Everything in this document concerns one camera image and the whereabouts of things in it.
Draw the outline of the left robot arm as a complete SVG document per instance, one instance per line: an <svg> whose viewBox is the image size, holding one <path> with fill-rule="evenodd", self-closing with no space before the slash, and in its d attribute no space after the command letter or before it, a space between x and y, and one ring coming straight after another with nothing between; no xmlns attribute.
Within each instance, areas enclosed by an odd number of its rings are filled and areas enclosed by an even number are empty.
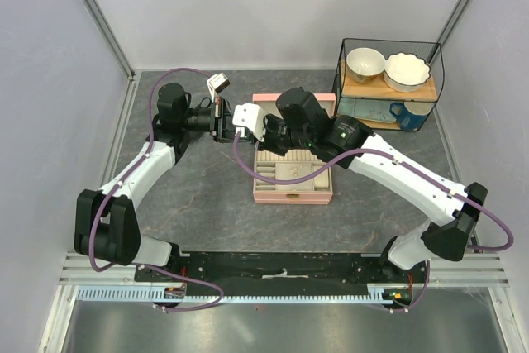
<svg viewBox="0 0 529 353"><path fill-rule="evenodd" d="M224 74L207 80L207 106L191 105L192 96L178 83L158 91L157 113L141 151L127 167L97 190L85 189L77 199L74 249L86 255L96 271L112 265L153 265L163 281L179 277L181 261L173 246L141 234L136 209L157 180L183 157L194 132L220 140L231 116L221 91Z"/></svg>

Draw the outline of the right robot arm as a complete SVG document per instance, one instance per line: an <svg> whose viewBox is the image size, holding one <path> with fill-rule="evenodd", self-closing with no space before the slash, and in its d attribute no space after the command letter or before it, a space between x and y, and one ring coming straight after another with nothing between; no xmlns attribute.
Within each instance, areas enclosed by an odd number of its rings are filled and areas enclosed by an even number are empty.
<svg viewBox="0 0 529 353"><path fill-rule="evenodd" d="M488 195L482 184L463 185L430 171L359 120L333 115L301 87L258 103L255 112L261 150L276 155L309 150L325 163L356 150L339 166L382 184L427 215L426 222L388 243L378 263L384 279L398 281L432 256L462 260Z"/></svg>

